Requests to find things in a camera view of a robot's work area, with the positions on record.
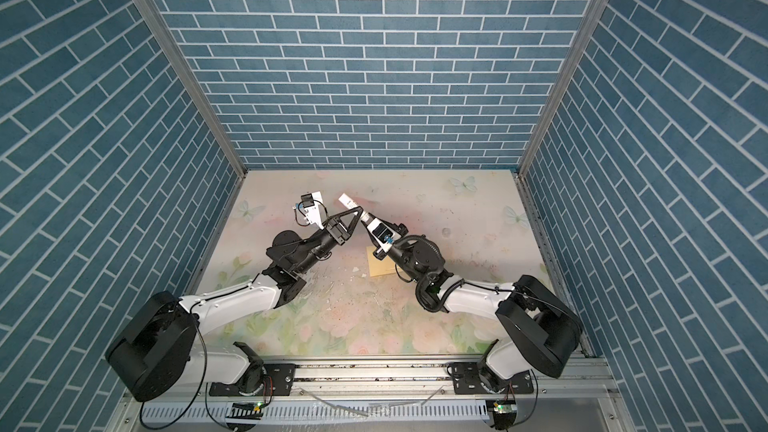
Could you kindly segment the white glue stick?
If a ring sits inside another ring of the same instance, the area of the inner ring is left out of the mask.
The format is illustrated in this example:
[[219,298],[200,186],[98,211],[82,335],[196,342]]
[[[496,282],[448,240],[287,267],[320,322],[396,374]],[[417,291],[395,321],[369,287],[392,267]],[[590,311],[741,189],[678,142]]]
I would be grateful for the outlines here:
[[351,197],[349,197],[347,194],[342,194],[338,198],[338,201],[347,209],[353,209],[353,208],[356,208],[358,206],[358,204]]

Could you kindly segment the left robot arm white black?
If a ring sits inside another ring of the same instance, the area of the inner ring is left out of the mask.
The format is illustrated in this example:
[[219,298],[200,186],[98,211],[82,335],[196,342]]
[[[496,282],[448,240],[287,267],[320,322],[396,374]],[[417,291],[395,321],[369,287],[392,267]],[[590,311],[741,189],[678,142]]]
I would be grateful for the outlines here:
[[361,207],[347,213],[350,223],[335,214],[307,238],[293,230],[279,233],[266,251],[269,266],[252,279],[200,295],[154,294],[116,335],[106,362],[139,402],[195,381],[232,387],[240,395],[260,393],[263,359],[243,342],[216,350],[205,345],[204,336],[295,299],[306,284],[303,274],[345,244],[358,223],[370,219]]

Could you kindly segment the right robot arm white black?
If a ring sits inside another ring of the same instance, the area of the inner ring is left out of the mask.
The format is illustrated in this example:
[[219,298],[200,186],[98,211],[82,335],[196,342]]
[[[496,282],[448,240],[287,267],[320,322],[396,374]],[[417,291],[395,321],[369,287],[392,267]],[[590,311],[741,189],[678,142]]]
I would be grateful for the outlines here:
[[506,333],[477,364],[480,382],[505,388],[527,371],[559,378],[579,345],[583,323],[540,280],[523,275],[514,283],[473,282],[449,272],[436,243],[368,212],[361,221],[377,246],[374,256],[390,258],[415,284],[415,298],[430,313],[465,313],[496,320]]

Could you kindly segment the left controller board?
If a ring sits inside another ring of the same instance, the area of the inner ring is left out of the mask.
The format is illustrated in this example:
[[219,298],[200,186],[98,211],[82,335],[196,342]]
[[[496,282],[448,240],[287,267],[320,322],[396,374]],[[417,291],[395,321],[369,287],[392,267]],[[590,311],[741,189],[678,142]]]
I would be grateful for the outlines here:
[[236,420],[261,420],[264,416],[264,404],[261,402],[233,403],[226,416],[228,422]]

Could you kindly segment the controller board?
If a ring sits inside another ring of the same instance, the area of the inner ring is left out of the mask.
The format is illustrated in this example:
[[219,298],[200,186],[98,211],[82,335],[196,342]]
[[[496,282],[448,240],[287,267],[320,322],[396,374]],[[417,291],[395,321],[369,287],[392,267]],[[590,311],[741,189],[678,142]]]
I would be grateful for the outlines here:
[[496,415],[516,415],[518,406],[512,400],[496,400],[492,402],[492,412]]
[[228,422],[236,420],[261,420],[264,416],[264,404],[261,402],[233,403],[226,416]]

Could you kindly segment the right controller board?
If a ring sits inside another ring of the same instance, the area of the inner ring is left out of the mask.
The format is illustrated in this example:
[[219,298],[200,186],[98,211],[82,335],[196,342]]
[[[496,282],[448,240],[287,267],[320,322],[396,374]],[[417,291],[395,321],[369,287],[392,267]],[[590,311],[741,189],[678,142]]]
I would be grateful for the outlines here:
[[518,406],[512,400],[496,400],[492,402],[492,412],[496,415],[516,415]]

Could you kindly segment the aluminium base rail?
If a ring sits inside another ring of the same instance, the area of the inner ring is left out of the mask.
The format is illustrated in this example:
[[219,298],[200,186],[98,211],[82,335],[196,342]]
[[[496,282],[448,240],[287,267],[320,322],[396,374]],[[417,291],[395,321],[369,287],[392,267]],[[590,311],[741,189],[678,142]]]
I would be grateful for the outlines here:
[[[491,396],[502,394],[457,395],[454,393],[446,367],[451,362],[475,362],[475,357],[362,357],[357,359],[287,359],[267,363],[293,363],[297,366],[288,398],[309,396],[322,398],[363,399],[392,397],[396,400],[429,395],[432,392],[454,396]],[[209,392],[211,383],[234,384],[223,377],[224,360],[216,357],[209,365],[211,376],[204,379],[202,391]],[[618,386],[602,359],[575,358],[562,375],[551,378],[541,372],[524,371],[532,376],[532,394],[505,394],[510,398],[607,398],[619,395]],[[263,398],[226,397],[231,399]]]

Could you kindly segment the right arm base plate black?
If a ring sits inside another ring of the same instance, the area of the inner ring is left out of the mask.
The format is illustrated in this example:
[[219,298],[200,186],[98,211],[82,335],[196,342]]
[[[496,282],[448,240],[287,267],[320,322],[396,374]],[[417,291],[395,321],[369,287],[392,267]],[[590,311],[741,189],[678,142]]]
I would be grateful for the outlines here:
[[532,394],[535,391],[532,376],[528,372],[503,380],[488,367],[467,361],[451,362],[446,371],[457,395]]

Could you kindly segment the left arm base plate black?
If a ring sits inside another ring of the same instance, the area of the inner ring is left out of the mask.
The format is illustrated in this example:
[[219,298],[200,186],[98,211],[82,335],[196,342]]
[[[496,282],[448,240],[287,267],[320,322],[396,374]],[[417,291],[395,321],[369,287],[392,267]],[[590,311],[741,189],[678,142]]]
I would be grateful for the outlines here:
[[211,383],[208,394],[212,397],[287,397],[296,369],[293,363],[267,363],[260,369],[250,368],[245,377],[234,384]]

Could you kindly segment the left aluminium corner post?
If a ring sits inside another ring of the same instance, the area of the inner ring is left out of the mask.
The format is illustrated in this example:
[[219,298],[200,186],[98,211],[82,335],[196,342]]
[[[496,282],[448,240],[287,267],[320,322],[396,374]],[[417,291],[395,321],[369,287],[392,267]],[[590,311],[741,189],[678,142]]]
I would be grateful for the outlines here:
[[182,50],[162,17],[154,0],[132,0],[140,16],[145,21],[152,36],[160,46],[169,64],[190,96],[199,115],[210,129],[213,137],[227,158],[238,178],[244,179],[247,168],[236,152],[232,141],[213,110],[210,101],[191,70]]

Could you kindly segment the aluminium corner post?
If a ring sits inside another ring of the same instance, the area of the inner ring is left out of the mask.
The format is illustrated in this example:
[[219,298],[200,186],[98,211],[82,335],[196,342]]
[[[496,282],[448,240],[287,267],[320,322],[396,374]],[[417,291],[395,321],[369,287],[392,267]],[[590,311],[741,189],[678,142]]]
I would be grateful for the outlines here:
[[525,148],[518,167],[518,177],[523,180],[529,173],[535,156],[540,149],[547,130],[557,115],[565,92],[573,79],[575,71],[589,45],[597,25],[602,17],[609,0],[590,0],[585,9],[583,19],[570,45],[568,53],[559,70],[557,80],[553,85],[547,102],[542,108],[539,119],[532,130],[532,135]]
[[154,0],[132,0],[140,16],[145,21],[152,36],[160,46],[169,64],[190,96],[199,115],[210,129],[213,137],[227,158],[238,178],[244,179],[247,168],[236,152],[232,141],[213,110],[210,101],[191,70],[182,50],[162,17]]

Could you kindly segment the right aluminium corner post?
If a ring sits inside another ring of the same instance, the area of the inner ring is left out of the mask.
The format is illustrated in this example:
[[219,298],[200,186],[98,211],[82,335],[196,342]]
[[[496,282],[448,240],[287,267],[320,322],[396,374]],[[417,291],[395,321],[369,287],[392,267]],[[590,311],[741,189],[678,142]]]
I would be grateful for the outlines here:
[[547,130],[557,115],[565,92],[573,79],[575,71],[589,45],[597,25],[602,17],[609,0],[590,0],[585,9],[583,19],[570,45],[568,53],[559,70],[557,80],[553,85],[547,102],[542,108],[539,119],[532,130],[532,135],[525,148],[518,167],[518,177],[523,180],[529,173],[535,156],[540,149]]

